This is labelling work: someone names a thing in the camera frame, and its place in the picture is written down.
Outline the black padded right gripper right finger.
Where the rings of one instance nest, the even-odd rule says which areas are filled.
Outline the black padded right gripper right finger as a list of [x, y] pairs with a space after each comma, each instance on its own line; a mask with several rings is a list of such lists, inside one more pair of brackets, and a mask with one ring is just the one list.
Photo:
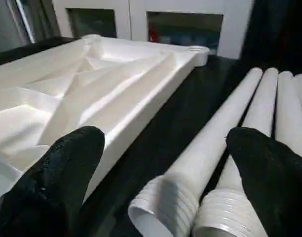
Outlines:
[[254, 128], [234, 127], [226, 146], [269, 237], [302, 237], [302, 157]]

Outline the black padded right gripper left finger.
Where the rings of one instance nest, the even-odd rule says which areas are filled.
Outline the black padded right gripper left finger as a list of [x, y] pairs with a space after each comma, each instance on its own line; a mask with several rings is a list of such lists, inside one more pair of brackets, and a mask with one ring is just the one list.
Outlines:
[[94, 126], [56, 140], [0, 197], [0, 237], [70, 236], [104, 146]]

